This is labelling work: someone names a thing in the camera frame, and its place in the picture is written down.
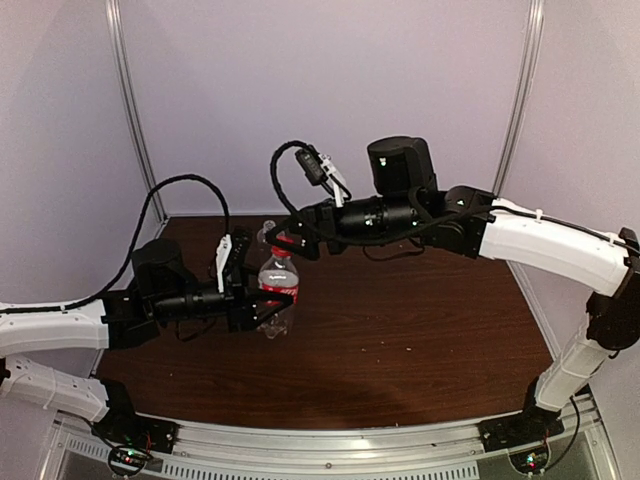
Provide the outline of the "red cola bottle cap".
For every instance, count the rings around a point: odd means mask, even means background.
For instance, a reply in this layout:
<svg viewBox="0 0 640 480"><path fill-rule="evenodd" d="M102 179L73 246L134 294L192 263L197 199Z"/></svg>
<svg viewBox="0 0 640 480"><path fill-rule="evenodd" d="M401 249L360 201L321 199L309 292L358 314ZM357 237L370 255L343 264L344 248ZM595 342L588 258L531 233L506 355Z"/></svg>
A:
<svg viewBox="0 0 640 480"><path fill-rule="evenodd" d="M278 248L284 248L285 246L289 247L290 245L293 245L293 244L294 244L294 241L291 238L286 236L277 237L275 242L275 245Z"/></svg>

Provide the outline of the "large clear plastic bottle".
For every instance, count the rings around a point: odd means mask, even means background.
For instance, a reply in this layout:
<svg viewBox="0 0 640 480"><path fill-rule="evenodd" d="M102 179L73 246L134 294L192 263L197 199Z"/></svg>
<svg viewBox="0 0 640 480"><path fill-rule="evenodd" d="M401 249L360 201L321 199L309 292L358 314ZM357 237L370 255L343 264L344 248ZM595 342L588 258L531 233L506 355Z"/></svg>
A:
<svg viewBox="0 0 640 480"><path fill-rule="evenodd" d="M269 231L275 228L277 223L274 220L267 219L263 222L262 227L257 233L257 245L261 251L269 252L271 245L267 242L266 235Z"/></svg>

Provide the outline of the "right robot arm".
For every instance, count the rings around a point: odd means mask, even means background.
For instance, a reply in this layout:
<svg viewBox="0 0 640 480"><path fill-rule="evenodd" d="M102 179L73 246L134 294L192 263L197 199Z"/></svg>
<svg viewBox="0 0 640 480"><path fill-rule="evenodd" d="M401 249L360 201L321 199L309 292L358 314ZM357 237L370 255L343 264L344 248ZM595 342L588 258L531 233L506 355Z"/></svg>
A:
<svg viewBox="0 0 640 480"><path fill-rule="evenodd" d="M551 432L572 396L608 359L639 339L639 242L634 231L601 233L528 210L481 189L441 190L427 142L392 136L369 144L376 193L352 198L329 158L299 140L286 143L310 184L332 183L331 199L289 208L266 236L309 260L322 250L413 240L468 258L505 260L544 270L591 289L587 319L561 356L529 386L522 411L485 421L482 436L505 445Z"/></svg>

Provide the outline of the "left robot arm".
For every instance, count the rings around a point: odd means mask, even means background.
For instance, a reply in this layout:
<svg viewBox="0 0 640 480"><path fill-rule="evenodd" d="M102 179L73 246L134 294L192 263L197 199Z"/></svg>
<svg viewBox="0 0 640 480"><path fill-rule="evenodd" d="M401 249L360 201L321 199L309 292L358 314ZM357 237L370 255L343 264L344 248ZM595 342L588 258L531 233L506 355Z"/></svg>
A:
<svg viewBox="0 0 640 480"><path fill-rule="evenodd" d="M169 324L218 317L226 319L232 332L255 330L293 305L295 295L250 287L253 273L244 264L250 243L245 236L225 235L214 260L216 276L209 282L199 281L186 268L177 242L156 239L132 253L134 278L124 290L69 305L2 306L2 396L63 410L85 419L109 439L137 442L146 429L123 384L34 364L28 354L137 348Z"/></svg>

